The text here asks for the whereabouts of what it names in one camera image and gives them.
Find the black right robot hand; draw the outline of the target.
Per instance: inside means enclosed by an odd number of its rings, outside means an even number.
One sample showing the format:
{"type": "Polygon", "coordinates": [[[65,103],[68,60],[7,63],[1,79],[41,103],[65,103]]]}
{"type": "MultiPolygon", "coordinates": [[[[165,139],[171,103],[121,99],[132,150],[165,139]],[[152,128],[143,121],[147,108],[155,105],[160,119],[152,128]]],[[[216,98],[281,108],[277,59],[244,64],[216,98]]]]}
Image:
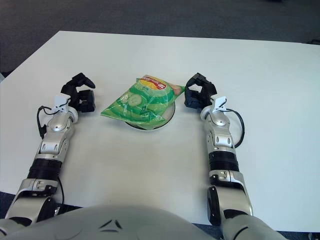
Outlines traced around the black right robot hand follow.
{"type": "Polygon", "coordinates": [[[217,90],[214,84],[208,81],[202,74],[196,73],[188,80],[184,87],[184,105],[187,108],[202,110],[212,104],[211,96],[216,94],[217,90]],[[201,87],[201,91],[191,90],[190,87],[193,85],[201,87]]]}

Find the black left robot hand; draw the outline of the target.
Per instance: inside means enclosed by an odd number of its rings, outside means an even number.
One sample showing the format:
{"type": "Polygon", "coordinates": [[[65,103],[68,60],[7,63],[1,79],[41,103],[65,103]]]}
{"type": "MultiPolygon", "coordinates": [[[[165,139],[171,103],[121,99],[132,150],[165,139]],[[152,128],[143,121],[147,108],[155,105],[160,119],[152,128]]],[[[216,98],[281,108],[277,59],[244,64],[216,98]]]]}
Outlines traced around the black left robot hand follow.
{"type": "Polygon", "coordinates": [[[94,92],[91,90],[95,88],[95,84],[81,72],[62,86],[61,93],[69,96],[69,107],[78,112],[90,113],[94,112],[96,108],[94,92]],[[77,91],[77,88],[83,85],[90,89],[77,91]]]}

